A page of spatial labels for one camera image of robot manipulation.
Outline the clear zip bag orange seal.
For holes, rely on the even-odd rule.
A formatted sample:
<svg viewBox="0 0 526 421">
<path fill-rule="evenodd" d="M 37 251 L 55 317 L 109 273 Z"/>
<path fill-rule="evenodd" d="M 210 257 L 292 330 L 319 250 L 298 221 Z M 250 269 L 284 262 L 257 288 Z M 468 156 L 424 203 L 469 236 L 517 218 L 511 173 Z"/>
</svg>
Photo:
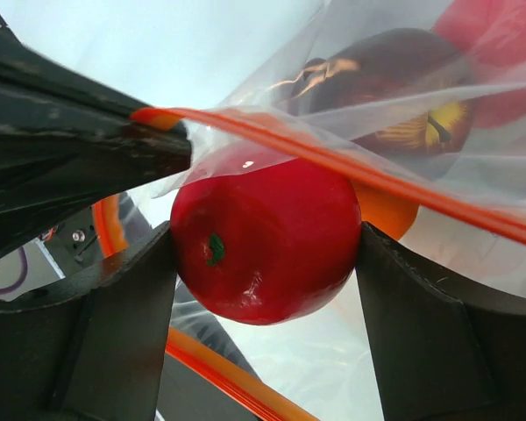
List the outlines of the clear zip bag orange seal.
<svg viewBox="0 0 526 421">
<path fill-rule="evenodd" d="M 265 420 L 526 420 L 526 1 L 323 1 L 183 173 L 92 208 L 170 224 L 167 353 Z"/>
</svg>

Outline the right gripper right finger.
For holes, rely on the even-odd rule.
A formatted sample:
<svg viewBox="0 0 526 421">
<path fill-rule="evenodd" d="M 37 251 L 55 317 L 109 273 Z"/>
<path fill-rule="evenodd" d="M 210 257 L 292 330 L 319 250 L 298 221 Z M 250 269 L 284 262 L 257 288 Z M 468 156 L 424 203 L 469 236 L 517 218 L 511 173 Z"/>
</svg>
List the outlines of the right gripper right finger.
<svg viewBox="0 0 526 421">
<path fill-rule="evenodd" d="M 387 420 L 526 420 L 526 298 L 363 224 L 359 293 Z"/>
</svg>

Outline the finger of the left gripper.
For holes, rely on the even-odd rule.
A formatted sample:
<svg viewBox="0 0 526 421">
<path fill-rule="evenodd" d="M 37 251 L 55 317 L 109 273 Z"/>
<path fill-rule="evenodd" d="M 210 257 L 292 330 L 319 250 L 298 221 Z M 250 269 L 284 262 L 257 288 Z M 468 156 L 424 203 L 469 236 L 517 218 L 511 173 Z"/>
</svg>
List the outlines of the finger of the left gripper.
<svg viewBox="0 0 526 421">
<path fill-rule="evenodd" d="M 185 129 L 134 123 L 139 106 L 31 51 L 0 15 L 0 259 L 107 196 L 189 167 Z"/>
</svg>

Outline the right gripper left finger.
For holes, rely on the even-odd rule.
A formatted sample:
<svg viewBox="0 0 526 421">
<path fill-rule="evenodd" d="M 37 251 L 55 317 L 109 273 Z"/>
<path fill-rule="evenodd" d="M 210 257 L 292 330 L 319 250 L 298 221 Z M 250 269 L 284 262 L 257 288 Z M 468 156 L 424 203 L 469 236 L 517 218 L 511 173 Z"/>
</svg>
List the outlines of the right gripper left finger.
<svg viewBox="0 0 526 421">
<path fill-rule="evenodd" d="M 0 302 L 0 420 L 152 420 L 176 273 L 168 224 Z"/>
</svg>

